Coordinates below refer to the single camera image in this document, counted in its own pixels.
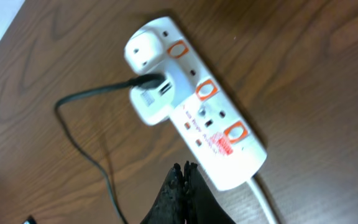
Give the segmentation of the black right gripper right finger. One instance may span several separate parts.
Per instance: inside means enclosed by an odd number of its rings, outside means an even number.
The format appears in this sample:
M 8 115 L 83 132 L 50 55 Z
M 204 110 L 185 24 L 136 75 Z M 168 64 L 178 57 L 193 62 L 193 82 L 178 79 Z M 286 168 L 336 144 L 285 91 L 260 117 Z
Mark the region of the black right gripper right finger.
M 218 204 L 198 165 L 186 162 L 184 167 L 186 222 L 189 224 L 235 224 Z

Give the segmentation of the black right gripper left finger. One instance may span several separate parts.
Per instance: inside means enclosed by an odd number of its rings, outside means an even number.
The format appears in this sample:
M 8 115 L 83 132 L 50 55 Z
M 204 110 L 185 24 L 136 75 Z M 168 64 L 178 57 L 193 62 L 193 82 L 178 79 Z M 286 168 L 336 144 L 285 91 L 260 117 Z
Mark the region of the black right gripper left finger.
M 168 171 L 154 204 L 140 224 L 184 224 L 183 185 L 181 167 L 175 163 Z

